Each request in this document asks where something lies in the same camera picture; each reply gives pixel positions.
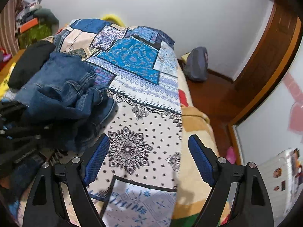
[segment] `wooden door frame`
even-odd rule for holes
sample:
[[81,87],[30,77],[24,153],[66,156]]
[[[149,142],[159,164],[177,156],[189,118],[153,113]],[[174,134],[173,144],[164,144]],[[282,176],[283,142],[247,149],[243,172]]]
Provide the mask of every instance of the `wooden door frame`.
[[[268,26],[271,24],[271,19],[269,19],[269,22],[266,26],[265,32],[268,30]],[[293,37],[291,39],[290,45],[281,60],[279,66],[275,70],[274,74],[271,76],[269,81],[265,84],[265,86],[261,89],[261,91],[254,97],[254,99],[233,119],[231,120],[228,125],[227,129],[230,135],[231,143],[234,148],[236,157],[237,157],[237,164],[241,165],[243,163],[242,157],[241,157],[241,148],[240,144],[237,140],[237,135],[235,134],[235,127],[239,125],[242,121],[244,121],[252,112],[254,112],[263,101],[270,95],[270,93],[274,90],[274,88],[279,84],[285,73],[287,72],[288,68],[290,67],[297,50],[299,48],[299,45],[301,43],[302,39],[302,24],[299,18],[297,18],[296,27],[294,30]],[[257,46],[259,49],[262,44],[262,38]]]

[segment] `striped curtain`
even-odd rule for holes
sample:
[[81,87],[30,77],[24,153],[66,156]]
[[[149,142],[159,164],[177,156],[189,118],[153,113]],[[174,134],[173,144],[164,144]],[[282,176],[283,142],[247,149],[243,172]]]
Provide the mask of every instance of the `striped curtain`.
[[9,0],[0,13],[0,47],[8,54],[15,55],[19,45],[15,36],[16,16],[20,12],[22,0]]

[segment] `backpack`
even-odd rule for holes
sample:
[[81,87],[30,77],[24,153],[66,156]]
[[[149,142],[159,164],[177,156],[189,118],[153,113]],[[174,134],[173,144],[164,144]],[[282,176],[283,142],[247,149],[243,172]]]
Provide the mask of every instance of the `backpack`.
[[184,75],[190,80],[203,82],[207,80],[208,54],[205,47],[195,48],[187,57],[183,66]]

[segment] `metal screw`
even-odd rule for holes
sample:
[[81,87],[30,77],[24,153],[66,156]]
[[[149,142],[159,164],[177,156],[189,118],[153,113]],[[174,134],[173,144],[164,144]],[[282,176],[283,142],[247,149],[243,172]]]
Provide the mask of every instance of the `metal screw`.
[[223,157],[218,158],[218,161],[219,161],[221,164],[225,164],[225,163],[226,163],[226,159],[223,158]]
[[256,164],[255,164],[255,163],[253,163],[253,162],[249,162],[249,164],[248,164],[248,165],[249,165],[249,167],[250,167],[250,168],[256,168]]
[[42,165],[43,168],[47,168],[48,166],[49,166],[48,162],[44,162],[43,165]]
[[72,159],[72,162],[73,162],[74,164],[77,164],[79,161],[80,161],[80,158],[79,158],[79,157],[75,157],[75,158]]

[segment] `wooden door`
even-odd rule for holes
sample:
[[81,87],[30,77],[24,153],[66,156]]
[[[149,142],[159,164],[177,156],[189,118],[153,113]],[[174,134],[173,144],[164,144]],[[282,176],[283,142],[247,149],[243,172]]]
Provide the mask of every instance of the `wooden door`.
[[265,86],[284,57],[296,27],[297,14],[287,0],[275,0],[266,29],[250,60],[234,83],[247,105]]

